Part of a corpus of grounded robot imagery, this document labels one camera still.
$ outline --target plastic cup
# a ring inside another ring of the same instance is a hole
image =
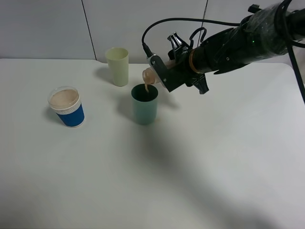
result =
[[[128,84],[128,51],[124,48],[111,48],[105,56],[114,85],[122,87]]]
[[[148,125],[154,122],[157,116],[158,90],[152,85],[139,84],[132,89],[132,106],[135,121],[141,125]]]
[[[78,91],[74,87],[63,86],[54,89],[48,102],[62,122],[68,127],[78,127],[85,119]]]

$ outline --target tabletop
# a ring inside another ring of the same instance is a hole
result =
[[[305,106],[293,70],[253,63],[207,74],[210,91],[158,85],[150,126],[131,89],[93,60],[0,60],[0,227],[303,229]],[[85,122],[48,107],[78,89]]]

